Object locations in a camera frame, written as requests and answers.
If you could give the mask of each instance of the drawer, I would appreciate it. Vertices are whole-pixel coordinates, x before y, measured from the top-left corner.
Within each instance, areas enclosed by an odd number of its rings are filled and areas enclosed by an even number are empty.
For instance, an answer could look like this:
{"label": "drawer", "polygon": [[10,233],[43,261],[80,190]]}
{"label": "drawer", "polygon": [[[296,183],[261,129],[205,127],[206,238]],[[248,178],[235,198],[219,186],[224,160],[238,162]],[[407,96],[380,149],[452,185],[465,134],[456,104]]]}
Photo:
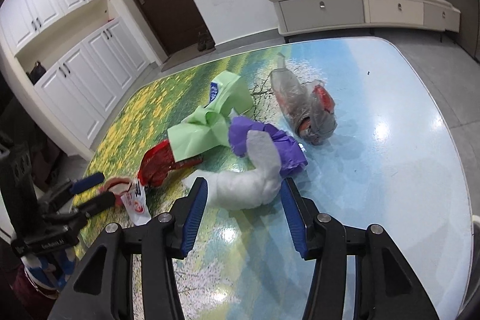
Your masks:
{"label": "drawer", "polygon": [[423,2],[368,0],[371,23],[423,26]]}
{"label": "drawer", "polygon": [[456,31],[460,28],[460,11],[451,7],[424,3],[423,25],[436,31]]}
{"label": "drawer", "polygon": [[364,23],[362,0],[287,0],[280,7],[288,32]]}
{"label": "drawer", "polygon": [[435,4],[423,4],[423,26],[435,31],[444,31],[446,28],[446,10]]}

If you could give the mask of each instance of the purple plastic bag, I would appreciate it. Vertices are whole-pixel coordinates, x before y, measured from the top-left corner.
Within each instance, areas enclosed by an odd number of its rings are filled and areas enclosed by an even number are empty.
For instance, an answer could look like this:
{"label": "purple plastic bag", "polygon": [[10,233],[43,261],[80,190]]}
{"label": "purple plastic bag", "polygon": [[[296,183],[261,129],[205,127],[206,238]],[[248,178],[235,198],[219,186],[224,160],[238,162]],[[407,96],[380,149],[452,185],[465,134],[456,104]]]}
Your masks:
{"label": "purple plastic bag", "polygon": [[300,172],[308,164],[302,149],[292,136],[272,124],[253,121],[241,115],[232,119],[229,128],[229,143],[235,155],[243,157],[247,153],[247,133],[250,129],[261,130],[270,135],[282,161],[282,177]]}

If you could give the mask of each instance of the crumpled trash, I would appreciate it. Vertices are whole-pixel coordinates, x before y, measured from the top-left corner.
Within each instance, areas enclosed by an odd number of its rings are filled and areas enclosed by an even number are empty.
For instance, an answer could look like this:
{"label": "crumpled trash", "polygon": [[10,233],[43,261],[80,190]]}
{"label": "crumpled trash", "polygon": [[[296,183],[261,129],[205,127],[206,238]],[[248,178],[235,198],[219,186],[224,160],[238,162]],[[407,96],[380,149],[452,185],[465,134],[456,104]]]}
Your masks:
{"label": "crumpled trash", "polygon": [[332,136],[337,127],[335,102],[321,80],[300,84],[279,53],[278,68],[270,73],[270,81],[282,114],[298,136],[313,145]]}
{"label": "crumpled trash", "polygon": [[245,81],[223,71],[210,84],[210,102],[167,130],[175,162],[199,155],[218,145],[230,146],[228,117],[232,109],[238,113],[254,104]]}
{"label": "crumpled trash", "polygon": [[261,130],[270,135],[280,155],[282,177],[296,174],[308,164],[302,149],[292,136],[272,124],[253,121],[241,115],[232,118],[229,128],[229,143],[235,155],[243,157],[247,153],[247,133],[251,129]]}
{"label": "crumpled trash", "polygon": [[273,201],[280,190],[280,155],[267,132],[249,130],[247,155],[254,170],[209,172],[196,170],[182,180],[191,188],[198,177],[208,183],[207,206],[227,210],[252,209]]}

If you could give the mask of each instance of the floor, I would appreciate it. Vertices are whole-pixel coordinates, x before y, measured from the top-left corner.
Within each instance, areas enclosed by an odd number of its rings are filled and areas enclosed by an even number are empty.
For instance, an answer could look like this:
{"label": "floor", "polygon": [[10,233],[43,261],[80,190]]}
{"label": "floor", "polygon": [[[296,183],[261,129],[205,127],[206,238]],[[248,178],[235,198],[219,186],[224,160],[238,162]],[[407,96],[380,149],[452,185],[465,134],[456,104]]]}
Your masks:
{"label": "floor", "polygon": [[[347,33],[344,31],[340,33],[316,33],[304,36],[301,39],[292,38],[291,42],[330,36],[369,35],[369,32],[363,29],[348,31]],[[440,34],[436,32],[376,29],[375,35],[397,46],[437,103],[452,133],[464,166],[470,190],[472,211],[474,214],[480,214],[480,65],[446,36],[443,36],[441,43]],[[284,44],[283,38],[277,38],[225,52],[214,51],[164,72],[159,67],[150,67],[139,77],[135,90],[131,93],[153,80],[195,65],[281,44]],[[118,111],[121,110],[123,105],[124,103],[119,105]],[[87,164],[85,160],[79,157],[66,158],[62,162],[60,180],[80,178]]]}

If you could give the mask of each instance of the gray floor tile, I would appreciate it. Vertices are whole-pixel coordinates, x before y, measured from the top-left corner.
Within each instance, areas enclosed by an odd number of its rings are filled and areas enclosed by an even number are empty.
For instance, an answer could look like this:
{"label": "gray floor tile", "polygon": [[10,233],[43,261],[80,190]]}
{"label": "gray floor tile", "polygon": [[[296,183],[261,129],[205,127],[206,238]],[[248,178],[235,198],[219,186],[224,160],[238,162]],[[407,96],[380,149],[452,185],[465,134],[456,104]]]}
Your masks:
{"label": "gray floor tile", "polygon": [[465,131],[465,126],[453,128],[451,132],[462,160],[466,182],[469,185],[472,212],[480,215],[480,166],[472,147],[471,138]]}
{"label": "gray floor tile", "polygon": [[437,104],[438,108],[440,109],[440,112],[442,113],[443,118],[445,119],[445,122],[447,123],[447,126],[449,128],[459,126],[460,125],[460,120],[455,115],[453,109],[450,107],[448,102],[445,100],[445,97],[443,97],[442,93],[435,87],[433,82],[428,78],[428,76],[425,74],[425,72],[423,72],[422,69],[417,64],[415,64],[414,62],[412,62],[410,60],[409,60],[409,62],[412,65],[413,69],[417,72],[417,74],[420,77],[420,79],[422,80],[423,84],[425,84],[425,87],[427,88],[431,97],[433,98],[433,100]]}
{"label": "gray floor tile", "polygon": [[470,145],[473,148],[473,152],[480,162],[480,122],[473,122],[462,126],[465,136],[467,137]]}
{"label": "gray floor tile", "polygon": [[440,91],[461,124],[480,120],[480,67],[454,45],[402,48]]}

